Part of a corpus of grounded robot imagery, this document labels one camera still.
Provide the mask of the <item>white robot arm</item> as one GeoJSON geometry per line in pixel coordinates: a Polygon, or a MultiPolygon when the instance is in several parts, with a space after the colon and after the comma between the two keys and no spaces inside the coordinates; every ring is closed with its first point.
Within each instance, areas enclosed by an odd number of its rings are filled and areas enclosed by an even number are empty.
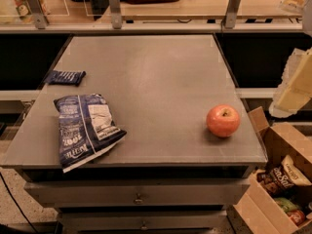
{"type": "MultiPolygon", "coordinates": [[[[312,36],[312,0],[284,0],[282,10],[302,14],[303,32],[312,36]]],[[[312,99],[312,48],[295,48],[289,56],[282,83],[277,87],[269,113],[273,117],[287,118],[297,113],[312,99]]]]}

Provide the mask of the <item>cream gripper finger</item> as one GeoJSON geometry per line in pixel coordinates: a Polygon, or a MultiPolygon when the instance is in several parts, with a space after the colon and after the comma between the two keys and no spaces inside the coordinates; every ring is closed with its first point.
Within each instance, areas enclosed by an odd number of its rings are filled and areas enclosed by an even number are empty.
{"type": "Polygon", "coordinates": [[[269,113],[287,118],[297,113],[312,98],[312,49],[294,49],[289,56],[282,83],[277,87],[269,113]]]}

